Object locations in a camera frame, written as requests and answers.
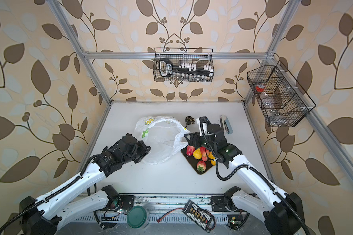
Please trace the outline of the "translucent white plastic bag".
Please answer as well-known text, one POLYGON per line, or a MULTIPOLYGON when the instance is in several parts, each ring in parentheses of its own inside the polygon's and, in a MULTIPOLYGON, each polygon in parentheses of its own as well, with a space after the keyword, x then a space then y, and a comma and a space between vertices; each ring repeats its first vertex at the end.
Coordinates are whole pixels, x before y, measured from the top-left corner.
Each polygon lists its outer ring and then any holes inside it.
POLYGON ((135 125, 132 135, 151 150, 142 160, 147 165, 161 164, 169 160, 188 142, 184 135, 190 131, 171 116, 143 117, 135 125))

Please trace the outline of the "red yellow fake peach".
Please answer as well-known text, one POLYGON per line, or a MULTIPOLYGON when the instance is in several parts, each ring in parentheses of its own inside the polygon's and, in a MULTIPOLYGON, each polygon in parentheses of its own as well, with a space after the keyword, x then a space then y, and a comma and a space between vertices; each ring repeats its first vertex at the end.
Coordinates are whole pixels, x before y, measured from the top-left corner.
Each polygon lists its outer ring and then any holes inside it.
POLYGON ((206 171, 206 163, 205 161, 199 161, 196 165, 196 169, 199 173, 205 172, 206 171))

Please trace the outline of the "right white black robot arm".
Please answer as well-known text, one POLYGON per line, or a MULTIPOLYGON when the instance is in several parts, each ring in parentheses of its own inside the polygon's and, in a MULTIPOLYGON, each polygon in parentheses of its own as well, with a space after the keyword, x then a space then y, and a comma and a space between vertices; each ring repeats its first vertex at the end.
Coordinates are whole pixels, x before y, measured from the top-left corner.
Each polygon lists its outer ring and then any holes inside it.
POLYGON ((239 148, 227 142, 219 124, 206 117, 199 118, 197 124, 198 132, 184 136, 189 146, 205 147, 210 152, 219 180, 228 181, 238 175, 255 193, 247 195, 239 187, 232 187, 224 194, 227 210, 246 211, 263 222, 272 235, 294 235, 300 229, 310 233, 297 194, 288 194, 257 170, 239 148))

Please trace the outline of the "yellow fake lemon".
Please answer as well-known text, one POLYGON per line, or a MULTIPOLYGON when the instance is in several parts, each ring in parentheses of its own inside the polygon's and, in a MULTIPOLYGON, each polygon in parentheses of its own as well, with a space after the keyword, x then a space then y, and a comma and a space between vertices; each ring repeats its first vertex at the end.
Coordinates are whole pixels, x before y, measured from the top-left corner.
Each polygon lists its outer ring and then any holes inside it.
POLYGON ((200 160, 202 158, 202 153, 199 148, 195 149, 195 151, 193 152, 193 157, 197 160, 200 160))

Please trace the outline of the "red fake fruit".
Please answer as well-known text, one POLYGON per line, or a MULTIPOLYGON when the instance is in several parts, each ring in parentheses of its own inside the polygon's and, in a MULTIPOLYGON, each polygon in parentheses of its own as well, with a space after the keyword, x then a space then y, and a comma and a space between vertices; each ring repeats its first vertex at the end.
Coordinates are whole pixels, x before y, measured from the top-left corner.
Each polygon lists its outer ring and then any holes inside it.
POLYGON ((195 147, 194 146, 187 146, 186 155, 187 156, 192 156, 194 151, 195 151, 195 147))

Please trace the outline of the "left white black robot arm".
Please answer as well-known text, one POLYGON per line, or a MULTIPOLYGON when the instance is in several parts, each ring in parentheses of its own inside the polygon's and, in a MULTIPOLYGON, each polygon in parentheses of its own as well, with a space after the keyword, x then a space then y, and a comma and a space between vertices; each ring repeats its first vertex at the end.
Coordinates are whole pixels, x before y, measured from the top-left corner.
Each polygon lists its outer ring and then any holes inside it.
POLYGON ((91 156, 78 174, 59 187, 37 198, 28 196, 23 199, 19 213, 0 228, 0 234, 17 221, 25 235, 54 235, 87 212, 122 209, 124 204, 112 186, 103 187, 81 200, 75 198, 119 171, 123 165, 141 162, 150 150, 150 146, 127 133, 113 146, 91 156))

